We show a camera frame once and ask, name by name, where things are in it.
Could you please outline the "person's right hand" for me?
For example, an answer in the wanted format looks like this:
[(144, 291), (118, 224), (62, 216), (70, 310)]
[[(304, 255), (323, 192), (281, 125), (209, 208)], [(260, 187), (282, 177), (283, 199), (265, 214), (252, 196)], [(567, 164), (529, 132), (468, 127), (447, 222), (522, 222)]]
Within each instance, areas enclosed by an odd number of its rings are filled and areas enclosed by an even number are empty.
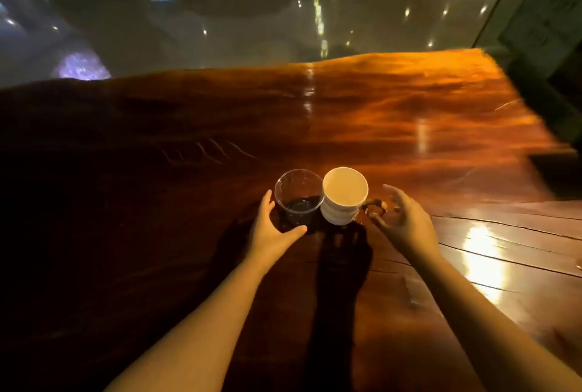
[(396, 219), (389, 223), (397, 228), (397, 237), (387, 237), (388, 241), (413, 266), (442, 259), (431, 216), (403, 190), (387, 184), (382, 187), (397, 208)]

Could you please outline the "person's left hand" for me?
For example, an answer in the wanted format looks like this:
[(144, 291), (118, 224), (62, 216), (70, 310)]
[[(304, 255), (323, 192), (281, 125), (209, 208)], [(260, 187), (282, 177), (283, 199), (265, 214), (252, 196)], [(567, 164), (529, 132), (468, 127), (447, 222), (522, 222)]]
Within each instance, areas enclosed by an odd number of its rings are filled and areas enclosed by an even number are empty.
[(288, 249), (278, 248), (273, 243), (276, 231), (279, 230), (271, 221), (271, 212), (275, 207), (272, 195), (272, 190), (267, 190), (259, 204), (244, 258), (244, 262), (248, 262), (261, 276), (265, 276)]

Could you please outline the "person's right forearm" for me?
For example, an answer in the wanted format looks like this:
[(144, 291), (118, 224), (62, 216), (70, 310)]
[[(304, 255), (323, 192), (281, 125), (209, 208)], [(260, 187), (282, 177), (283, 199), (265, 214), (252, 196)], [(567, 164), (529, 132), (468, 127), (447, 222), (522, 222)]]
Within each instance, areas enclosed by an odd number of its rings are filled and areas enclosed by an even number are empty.
[(408, 252), (489, 392), (582, 392), (582, 377), (532, 339), (442, 255)]

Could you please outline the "person's left forearm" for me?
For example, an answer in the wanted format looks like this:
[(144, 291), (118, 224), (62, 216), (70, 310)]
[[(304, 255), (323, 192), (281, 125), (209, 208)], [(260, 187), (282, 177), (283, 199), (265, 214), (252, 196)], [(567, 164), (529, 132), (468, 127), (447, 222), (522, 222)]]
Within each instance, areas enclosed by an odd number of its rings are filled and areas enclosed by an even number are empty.
[(268, 267), (245, 259), (192, 313), (104, 392), (221, 392), (237, 340)]

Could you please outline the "clear plastic cup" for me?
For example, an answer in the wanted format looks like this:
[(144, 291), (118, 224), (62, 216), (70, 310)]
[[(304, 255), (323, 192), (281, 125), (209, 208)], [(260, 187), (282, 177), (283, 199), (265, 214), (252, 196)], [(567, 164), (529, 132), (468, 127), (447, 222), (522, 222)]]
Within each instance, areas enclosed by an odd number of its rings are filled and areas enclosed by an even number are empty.
[(291, 169), (275, 183), (274, 197), (290, 224), (309, 226), (324, 201), (323, 179), (309, 169)]

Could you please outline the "ribbed glass mug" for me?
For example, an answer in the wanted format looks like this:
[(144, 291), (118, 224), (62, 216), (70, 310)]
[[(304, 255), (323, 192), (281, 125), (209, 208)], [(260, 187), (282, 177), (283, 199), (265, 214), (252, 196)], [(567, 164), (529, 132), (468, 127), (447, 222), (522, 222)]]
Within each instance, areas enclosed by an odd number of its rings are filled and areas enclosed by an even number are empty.
[(320, 211), (329, 223), (346, 226), (354, 221), (358, 213), (376, 207), (384, 215), (388, 204), (381, 199), (368, 198), (368, 182), (359, 171), (349, 167), (331, 169), (323, 178), (324, 200)]

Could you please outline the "green cabinet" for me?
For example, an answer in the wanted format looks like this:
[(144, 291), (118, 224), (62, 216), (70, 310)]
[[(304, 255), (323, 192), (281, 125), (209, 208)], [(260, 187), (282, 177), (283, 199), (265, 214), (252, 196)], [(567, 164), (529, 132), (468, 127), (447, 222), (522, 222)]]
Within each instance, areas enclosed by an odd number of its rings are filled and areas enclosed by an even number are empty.
[(582, 155), (582, 0), (497, 0), (474, 47)]

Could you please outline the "purple glowing lamp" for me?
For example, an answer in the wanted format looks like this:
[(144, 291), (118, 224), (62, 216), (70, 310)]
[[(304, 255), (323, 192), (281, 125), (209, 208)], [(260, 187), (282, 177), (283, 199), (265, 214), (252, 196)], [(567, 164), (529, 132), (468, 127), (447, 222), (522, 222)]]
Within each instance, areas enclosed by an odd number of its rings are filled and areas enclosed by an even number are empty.
[(51, 77), (83, 81), (105, 80), (111, 73), (92, 51), (77, 51), (64, 55), (54, 67)]

